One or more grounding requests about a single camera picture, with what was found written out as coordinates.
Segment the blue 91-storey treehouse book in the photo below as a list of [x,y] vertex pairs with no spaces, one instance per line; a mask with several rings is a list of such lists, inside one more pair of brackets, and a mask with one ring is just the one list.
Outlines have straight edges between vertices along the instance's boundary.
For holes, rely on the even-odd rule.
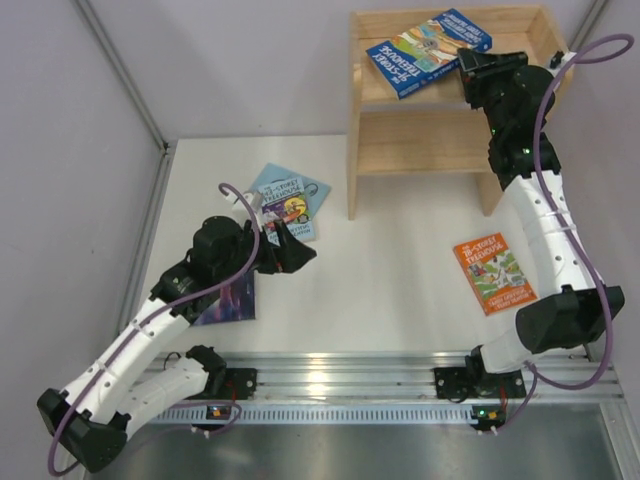
[[458,51],[485,53],[491,35],[451,8],[366,50],[376,71],[402,100],[458,69]]

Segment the orange 78-storey treehouse book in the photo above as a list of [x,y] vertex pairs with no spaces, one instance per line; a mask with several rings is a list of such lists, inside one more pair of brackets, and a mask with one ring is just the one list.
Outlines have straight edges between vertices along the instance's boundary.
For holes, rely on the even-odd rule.
[[537,299],[501,233],[458,244],[453,253],[485,315]]

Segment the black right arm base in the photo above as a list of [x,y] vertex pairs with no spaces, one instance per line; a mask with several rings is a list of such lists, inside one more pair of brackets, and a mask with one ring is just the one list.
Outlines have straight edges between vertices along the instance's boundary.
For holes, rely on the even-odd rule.
[[436,397],[460,404],[476,399],[478,392],[464,367],[438,367],[433,369]]

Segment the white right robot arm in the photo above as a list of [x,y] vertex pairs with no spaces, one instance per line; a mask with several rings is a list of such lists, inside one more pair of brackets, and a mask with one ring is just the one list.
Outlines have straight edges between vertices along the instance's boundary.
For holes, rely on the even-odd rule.
[[482,382],[511,373],[550,350],[594,342],[624,305],[587,258],[563,191],[560,161],[543,131],[565,67],[532,65],[524,52],[457,52],[466,102],[491,130],[489,164],[516,209],[536,263],[539,298],[520,308],[500,337],[466,357]]

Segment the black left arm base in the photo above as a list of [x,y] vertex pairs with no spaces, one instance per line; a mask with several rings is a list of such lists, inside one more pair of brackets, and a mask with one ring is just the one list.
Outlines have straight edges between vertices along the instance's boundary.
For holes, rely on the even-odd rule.
[[228,368],[217,393],[216,400],[248,400],[257,388],[258,370],[254,368]]

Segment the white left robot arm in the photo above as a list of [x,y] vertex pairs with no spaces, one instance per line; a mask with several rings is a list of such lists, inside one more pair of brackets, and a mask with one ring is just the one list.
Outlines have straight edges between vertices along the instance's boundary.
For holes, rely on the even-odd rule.
[[251,221],[206,219],[183,260],[166,270],[141,310],[78,378],[47,389],[37,408],[55,445],[87,471],[103,470],[133,435],[163,411],[192,397],[214,399],[227,380],[227,363],[211,347],[196,345],[173,367],[141,382],[162,348],[191,327],[224,286],[246,273],[292,274],[317,255],[287,226],[277,240]]

